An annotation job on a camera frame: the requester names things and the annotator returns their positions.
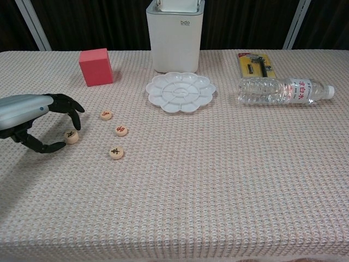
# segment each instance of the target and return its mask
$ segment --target red foam block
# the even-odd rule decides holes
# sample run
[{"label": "red foam block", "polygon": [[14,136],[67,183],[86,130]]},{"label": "red foam block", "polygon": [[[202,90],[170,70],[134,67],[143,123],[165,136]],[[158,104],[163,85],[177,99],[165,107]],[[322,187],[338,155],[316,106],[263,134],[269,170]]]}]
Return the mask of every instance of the red foam block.
[{"label": "red foam block", "polygon": [[79,65],[87,86],[113,83],[107,48],[82,51]]}]

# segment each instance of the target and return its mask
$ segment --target textured fabric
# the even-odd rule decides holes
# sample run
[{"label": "textured fabric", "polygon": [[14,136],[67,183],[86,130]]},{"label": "textured fabric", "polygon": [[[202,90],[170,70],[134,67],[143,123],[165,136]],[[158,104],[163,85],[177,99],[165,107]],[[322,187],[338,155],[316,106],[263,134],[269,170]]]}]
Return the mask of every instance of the textured fabric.
[{"label": "textured fabric", "polygon": [[[253,50],[279,78],[335,86],[315,106],[272,107],[236,102],[246,51],[200,53],[197,74],[217,91],[192,114],[148,101],[150,51],[109,51],[115,82],[95,87],[79,52],[1,53],[0,97],[64,93],[86,112],[80,140],[58,152],[0,141],[0,258],[348,261],[349,51]],[[72,127],[49,112],[29,131],[50,144]]]}]

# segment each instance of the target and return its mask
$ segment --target bottle cap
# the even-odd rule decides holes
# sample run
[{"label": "bottle cap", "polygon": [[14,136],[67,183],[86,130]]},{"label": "bottle cap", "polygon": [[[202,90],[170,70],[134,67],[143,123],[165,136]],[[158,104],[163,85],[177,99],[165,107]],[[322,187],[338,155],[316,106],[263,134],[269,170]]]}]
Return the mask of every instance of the bottle cap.
[{"label": "bottle cap", "polygon": [[334,87],[333,86],[327,86],[328,88],[328,95],[325,97],[326,99],[331,99],[333,98],[334,95]]}]

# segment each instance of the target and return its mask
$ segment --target robotic hand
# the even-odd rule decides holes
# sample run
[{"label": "robotic hand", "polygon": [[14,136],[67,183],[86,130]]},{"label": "robotic hand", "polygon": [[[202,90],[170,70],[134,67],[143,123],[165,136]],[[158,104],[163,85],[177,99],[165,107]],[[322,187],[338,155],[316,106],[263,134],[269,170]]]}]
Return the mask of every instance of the robotic hand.
[{"label": "robotic hand", "polygon": [[78,112],[85,110],[65,94],[20,94],[0,99],[0,138],[11,137],[16,143],[21,142],[39,153],[52,153],[65,146],[65,142],[44,145],[27,133],[35,119],[48,111],[63,113],[71,117],[77,130],[81,129]]}]

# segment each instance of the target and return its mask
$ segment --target white container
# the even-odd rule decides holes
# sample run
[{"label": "white container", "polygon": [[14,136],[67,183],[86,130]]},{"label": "white container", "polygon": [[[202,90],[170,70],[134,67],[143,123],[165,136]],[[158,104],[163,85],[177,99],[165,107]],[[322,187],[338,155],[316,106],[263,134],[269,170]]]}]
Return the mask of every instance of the white container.
[{"label": "white container", "polygon": [[158,3],[159,0],[153,0],[147,8],[153,68],[160,73],[196,72],[204,1],[198,1],[196,12],[190,12],[191,9],[186,12],[162,11]]}]

